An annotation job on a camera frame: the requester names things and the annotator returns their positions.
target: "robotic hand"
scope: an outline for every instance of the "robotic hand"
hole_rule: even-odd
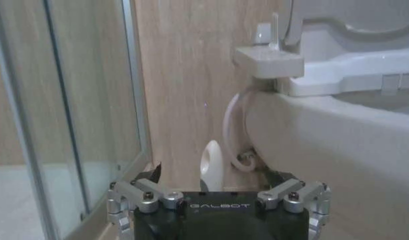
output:
[[[160,166],[130,182],[113,182],[106,210],[120,240],[316,240],[330,188],[267,173],[273,188],[260,192],[172,191],[156,184]]]

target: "white toilet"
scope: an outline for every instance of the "white toilet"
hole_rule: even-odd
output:
[[[409,240],[409,0],[281,0],[277,14],[304,73],[273,76],[279,93],[249,99],[255,150],[331,187],[326,239]],[[239,65],[269,79],[269,61],[259,53]]]

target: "wood grain wall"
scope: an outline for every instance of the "wood grain wall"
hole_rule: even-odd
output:
[[[275,0],[134,0],[153,161],[173,188],[199,188],[207,142],[221,142],[229,99],[248,84],[231,61],[268,22]],[[249,184],[227,165],[225,187]]]

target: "shower enclosure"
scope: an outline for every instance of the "shower enclosure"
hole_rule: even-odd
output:
[[[0,0],[0,239],[92,239],[149,160],[133,0]]]

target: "toilet seat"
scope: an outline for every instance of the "toilet seat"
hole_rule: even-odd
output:
[[[281,0],[277,28],[283,50],[304,58],[280,93],[409,89],[409,0]]]

